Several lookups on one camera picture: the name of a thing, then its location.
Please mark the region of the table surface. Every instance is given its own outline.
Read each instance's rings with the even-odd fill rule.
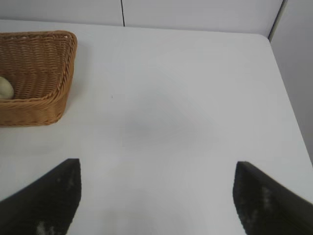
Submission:
[[[67,108],[0,128],[0,200],[67,158],[82,199],[69,235],[243,235],[232,199],[249,161],[313,202],[313,169],[260,35],[0,21],[78,38]]]

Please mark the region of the white surface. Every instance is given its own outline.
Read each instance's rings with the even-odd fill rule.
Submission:
[[[1,0],[0,19],[123,25],[120,0]]]
[[[78,38],[62,119],[0,128],[0,199],[66,158],[83,195],[69,235],[243,235],[232,199],[250,161],[313,202],[313,169],[266,38],[0,21]]]
[[[288,1],[271,45],[313,160],[313,1]]]
[[[125,0],[126,26],[268,36],[282,0]]]

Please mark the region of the woven basket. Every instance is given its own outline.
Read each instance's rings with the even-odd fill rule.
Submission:
[[[0,125],[57,122],[70,89],[77,39],[66,31],[0,33],[0,76],[14,88],[0,100]]]

